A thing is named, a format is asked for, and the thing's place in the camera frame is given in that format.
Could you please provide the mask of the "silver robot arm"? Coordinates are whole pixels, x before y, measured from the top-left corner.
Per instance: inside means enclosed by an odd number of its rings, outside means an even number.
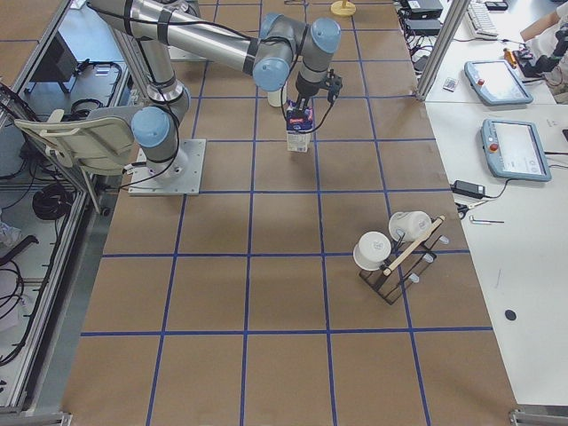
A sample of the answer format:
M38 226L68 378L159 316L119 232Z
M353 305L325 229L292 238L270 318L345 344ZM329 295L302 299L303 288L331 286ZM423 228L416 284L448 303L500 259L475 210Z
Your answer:
M90 1L88 6L109 27L138 45L138 56L146 66L146 93L151 103L134 114L130 125L146 157L148 176L138 181L143 189L169 183L188 162L179 125L191 97L176 77L170 47L239 70L266 92L282 91L296 69L297 99L280 102L287 128L296 134L316 130L305 127L311 117L310 100L327 91L328 103L334 104L343 87L341 76L330 66L341 40L339 25L330 18L308 24L269 13L259 36L254 37L203 20L174 2Z

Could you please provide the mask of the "white cup behind arm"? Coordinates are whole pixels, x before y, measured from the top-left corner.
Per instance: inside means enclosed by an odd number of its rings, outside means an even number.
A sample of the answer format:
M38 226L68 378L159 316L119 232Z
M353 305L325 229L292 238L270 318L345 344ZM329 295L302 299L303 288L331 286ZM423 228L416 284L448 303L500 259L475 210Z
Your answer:
M287 100L287 90L283 86L281 89L276 91L269 91L267 93L267 100L271 107L282 107Z

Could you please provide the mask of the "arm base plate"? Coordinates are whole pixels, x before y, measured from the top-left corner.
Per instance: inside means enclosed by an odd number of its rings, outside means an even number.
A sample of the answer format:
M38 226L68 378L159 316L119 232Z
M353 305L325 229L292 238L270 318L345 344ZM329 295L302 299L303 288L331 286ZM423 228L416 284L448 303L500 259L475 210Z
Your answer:
M143 147L138 150L138 162L132 173L132 185L127 187L133 196L197 195L200 192L201 175L207 141L204 138L181 139L180 148L173 164L163 174L168 162L148 161Z

